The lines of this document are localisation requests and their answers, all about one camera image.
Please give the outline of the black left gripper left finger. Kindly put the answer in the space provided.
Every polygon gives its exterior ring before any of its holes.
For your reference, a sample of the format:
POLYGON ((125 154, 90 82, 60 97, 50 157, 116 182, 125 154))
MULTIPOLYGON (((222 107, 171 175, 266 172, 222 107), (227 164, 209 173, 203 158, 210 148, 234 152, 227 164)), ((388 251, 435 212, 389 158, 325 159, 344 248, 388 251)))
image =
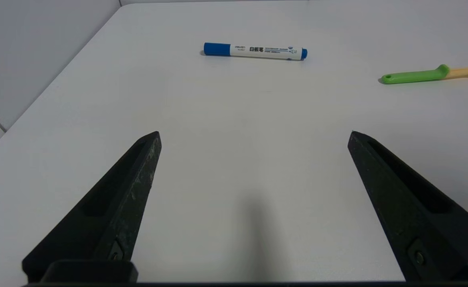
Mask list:
POLYGON ((136 282, 131 262, 162 142, 142 138, 22 260, 28 282, 136 282))

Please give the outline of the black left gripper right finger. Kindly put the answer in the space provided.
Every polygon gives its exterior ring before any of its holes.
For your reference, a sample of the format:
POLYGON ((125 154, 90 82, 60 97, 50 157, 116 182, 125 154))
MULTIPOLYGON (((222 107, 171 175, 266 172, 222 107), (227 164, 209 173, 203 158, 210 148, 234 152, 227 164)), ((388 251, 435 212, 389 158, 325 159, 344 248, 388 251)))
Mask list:
POLYGON ((407 282, 468 282, 468 212, 380 142, 348 150, 407 282))

